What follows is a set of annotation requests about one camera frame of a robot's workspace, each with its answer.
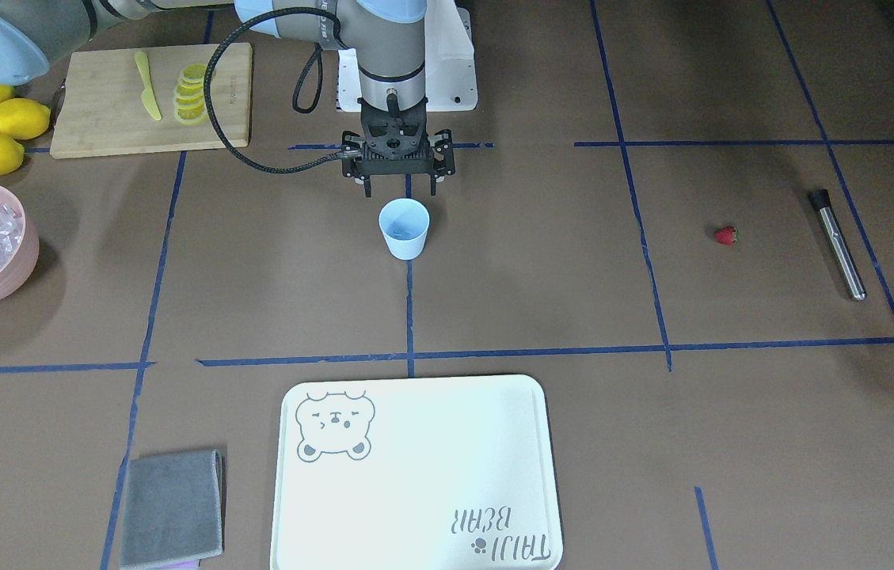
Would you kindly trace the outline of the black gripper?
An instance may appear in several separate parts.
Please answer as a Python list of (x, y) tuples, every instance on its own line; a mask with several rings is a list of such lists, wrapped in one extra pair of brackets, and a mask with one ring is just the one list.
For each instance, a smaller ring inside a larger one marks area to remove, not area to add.
[(360, 100), (363, 133), (345, 131), (340, 142), (341, 176), (364, 183), (364, 195), (373, 196), (371, 178), (376, 176), (429, 177), (429, 192), (437, 195), (437, 183), (454, 176), (457, 166), (451, 131), (426, 132), (426, 108), (422, 100), (407, 109), (380, 109)]

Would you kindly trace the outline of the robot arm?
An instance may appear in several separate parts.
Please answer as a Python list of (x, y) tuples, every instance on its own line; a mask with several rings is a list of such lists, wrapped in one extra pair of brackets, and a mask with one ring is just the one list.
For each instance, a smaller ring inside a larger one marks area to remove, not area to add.
[(247, 158), (226, 135), (222, 144), (258, 172), (292, 174), (339, 162), (343, 177), (371, 192), (382, 176), (424, 176), (429, 188), (456, 173), (451, 133), (426, 127), (425, 1), (0, 1), (0, 83), (22, 86), (84, 50), (102, 35), (138, 25), (186, 25), (197, 12), (229, 12), (237, 28), (207, 61), (215, 79), (223, 54), (240, 36), (265, 35), (312, 44), (323, 51), (356, 52), (360, 80), (359, 133), (345, 132), (338, 151), (292, 167)]

